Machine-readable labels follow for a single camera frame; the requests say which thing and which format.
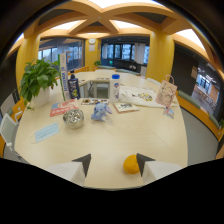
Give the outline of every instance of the shopping bag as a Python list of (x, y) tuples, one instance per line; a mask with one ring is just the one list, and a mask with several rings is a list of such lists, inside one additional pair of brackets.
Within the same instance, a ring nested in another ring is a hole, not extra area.
[[(173, 83), (167, 81), (167, 77), (170, 76)], [(163, 80), (156, 96), (156, 102), (169, 108), (173, 102), (173, 98), (176, 94), (177, 86), (174, 85), (174, 78), (171, 75), (166, 75), (166, 80)]]

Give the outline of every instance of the magazine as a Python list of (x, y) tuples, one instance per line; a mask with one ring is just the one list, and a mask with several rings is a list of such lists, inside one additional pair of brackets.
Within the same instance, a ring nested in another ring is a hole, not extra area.
[(105, 103), (108, 104), (108, 99), (93, 99), (93, 98), (84, 98), (82, 101), (82, 105), (95, 105), (96, 103)]
[(54, 117), (57, 115), (64, 114), (71, 109), (78, 109), (77, 99), (71, 99), (60, 103), (55, 103), (52, 105), (50, 116)]
[(120, 113), (139, 111), (139, 108), (130, 103), (114, 103), (114, 108)]

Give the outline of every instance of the metal bowl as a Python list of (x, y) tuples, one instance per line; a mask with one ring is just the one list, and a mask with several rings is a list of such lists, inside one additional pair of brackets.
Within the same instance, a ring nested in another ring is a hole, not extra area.
[(83, 125), (84, 114), (79, 109), (72, 109), (64, 113), (63, 121), (69, 128), (76, 129)]

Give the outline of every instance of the orange object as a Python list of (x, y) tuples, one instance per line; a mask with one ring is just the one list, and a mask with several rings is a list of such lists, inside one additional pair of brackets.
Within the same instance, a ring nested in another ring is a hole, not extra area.
[(126, 158), (123, 164), (124, 170), (129, 174), (136, 174), (139, 172), (136, 155), (130, 155)]

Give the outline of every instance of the yellow wall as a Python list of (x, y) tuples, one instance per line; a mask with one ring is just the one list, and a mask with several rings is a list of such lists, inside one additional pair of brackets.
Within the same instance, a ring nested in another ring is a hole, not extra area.
[(174, 41), (172, 35), (158, 31), (152, 32), (145, 78), (162, 82), (167, 74), (171, 74), (173, 57)]
[(89, 71), (93, 71), (94, 62), (100, 61), (101, 55), (101, 40), (96, 39), (95, 50), (89, 51), (89, 41), (85, 41), (85, 66), (89, 66)]
[(18, 50), (16, 58), (16, 84), (18, 91), (20, 81), (24, 74), (24, 68), (26, 67), (26, 63), (31, 62), (33, 59), (36, 60), (38, 59), (39, 43), (40, 43), (40, 35), (33, 34), (29, 38), (24, 39), (22, 45)]

